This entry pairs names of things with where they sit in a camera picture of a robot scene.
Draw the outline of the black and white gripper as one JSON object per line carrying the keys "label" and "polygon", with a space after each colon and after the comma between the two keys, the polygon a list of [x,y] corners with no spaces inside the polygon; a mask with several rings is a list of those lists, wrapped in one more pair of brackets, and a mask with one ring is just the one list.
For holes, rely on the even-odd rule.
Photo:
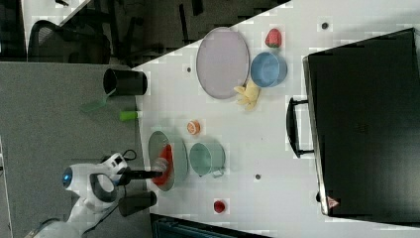
{"label": "black and white gripper", "polygon": [[[107,176],[114,185],[127,185],[130,182],[128,172],[131,168],[128,166],[125,158],[120,153],[104,157],[101,161],[101,165],[107,168]],[[154,179],[161,176],[162,172],[131,171],[131,179]]]}

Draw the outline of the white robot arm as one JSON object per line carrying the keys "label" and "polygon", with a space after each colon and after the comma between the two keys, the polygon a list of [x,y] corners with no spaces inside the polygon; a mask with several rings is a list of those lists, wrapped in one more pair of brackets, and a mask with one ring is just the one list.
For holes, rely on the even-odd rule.
{"label": "white robot arm", "polygon": [[63,187],[78,196],[68,219],[48,219],[25,238],[81,238],[110,214],[120,185],[126,185],[132,179],[159,178],[168,169],[169,163],[164,158],[158,158],[151,171],[133,171],[120,153],[99,164],[71,165],[61,178]]}

